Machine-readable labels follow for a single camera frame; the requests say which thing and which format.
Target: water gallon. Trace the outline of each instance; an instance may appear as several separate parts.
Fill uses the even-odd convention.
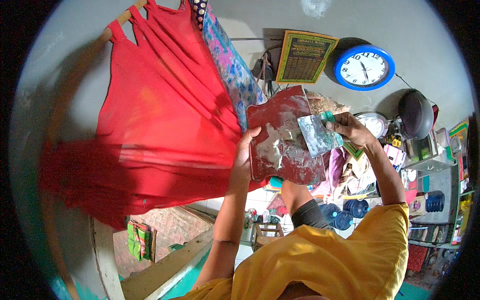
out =
[[[327,220],[327,223],[332,223],[336,215],[340,212],[340,208],[338,208],[338,206],[336,206],[333,203],[322,204],[322,205],[319,205],[318,207],[320,208],[320,211],[324,215],[325,220]]]
[[[342,210],[339,212],[330,226],[338,230],[347,230],[353,225],[353,215],[351,212]]]
[[[345,203],[344,210],[348,210],[349,212],[352,213],[354,218],[363,218],[368,211],[370,211],[370,208],[368,207],[368,202],[364,199],[361,201],[358,201],[356,199],[348,200],[347,203]]]
[[[441,212],[445,205],[445,195],[441,191],[425,193],[425,210],[429,213]]]

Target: stool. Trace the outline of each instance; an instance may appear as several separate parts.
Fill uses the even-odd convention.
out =
[[[259,248],[283,237],[283,230],[280,224],[254,223],[252,230],[252,250]]]

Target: wall clock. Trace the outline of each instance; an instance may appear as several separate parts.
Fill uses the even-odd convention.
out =
[[[385,50],[374,45],[361,45],[342,53],[334,72],[341,85],[355,91],[371,91],[393,78],[395,62]]]
[[[375,136],[376,139],[385,137],[388,131],[387,119],[378,112],[362,112],[356,114],[357,120]]]

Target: putty knife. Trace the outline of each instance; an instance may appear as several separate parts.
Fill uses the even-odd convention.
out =
[[[335,117],[331,111],[297,118],[297,121],[312,157],[319,156],[343,145],[342,136],[325,127],[327,121],[335,122]]]

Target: blue floral cloth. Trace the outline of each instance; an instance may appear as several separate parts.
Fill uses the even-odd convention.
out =
[[[246,107],[250,104],[265,103],[267,98],[216,19],[210,4],[206,6],[202,33],[218,74],[230,95],[241,130],[245,132],[247,130]]]

